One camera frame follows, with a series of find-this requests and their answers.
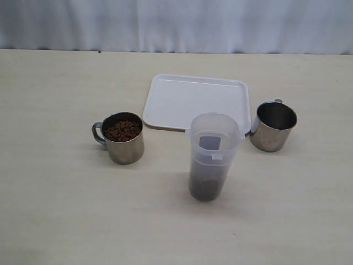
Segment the steel mug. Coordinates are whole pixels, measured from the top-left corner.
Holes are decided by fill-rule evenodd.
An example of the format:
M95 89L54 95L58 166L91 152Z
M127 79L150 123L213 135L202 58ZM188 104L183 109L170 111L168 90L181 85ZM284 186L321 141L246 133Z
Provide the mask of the steel mug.
M120 165L137 162L144 154L143 122L134 113L119 112L92 125L94 139L106 146L111 160Z
M281 99L258 106L249 136L251 143L265 152L281 150L297 124L297 114Z

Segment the clear plastic pitcher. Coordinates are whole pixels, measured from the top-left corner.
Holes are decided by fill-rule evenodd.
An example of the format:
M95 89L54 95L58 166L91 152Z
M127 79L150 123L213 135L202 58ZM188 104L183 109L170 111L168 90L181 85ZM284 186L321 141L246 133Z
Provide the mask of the clear plastic pitcher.
M201 202L217 199L244 134L230 116L196 116L186 131L190 138L189 192Z

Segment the white plastic tray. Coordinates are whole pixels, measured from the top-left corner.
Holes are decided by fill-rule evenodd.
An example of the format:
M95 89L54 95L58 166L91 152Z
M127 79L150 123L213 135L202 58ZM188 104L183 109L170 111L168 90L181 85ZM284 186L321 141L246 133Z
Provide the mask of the white plastic tray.
M153 77L142 120L151 128L186 130L194 117L220 113L244 134L252 126L249 89L241 81L161 74Z

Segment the white curtain backdrop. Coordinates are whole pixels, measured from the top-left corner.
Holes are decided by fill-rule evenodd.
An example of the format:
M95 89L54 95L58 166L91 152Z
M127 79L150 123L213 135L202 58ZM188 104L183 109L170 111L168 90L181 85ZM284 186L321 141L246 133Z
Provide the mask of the white curtain backdrop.
M1 47L352 54L351 1L2 1Z

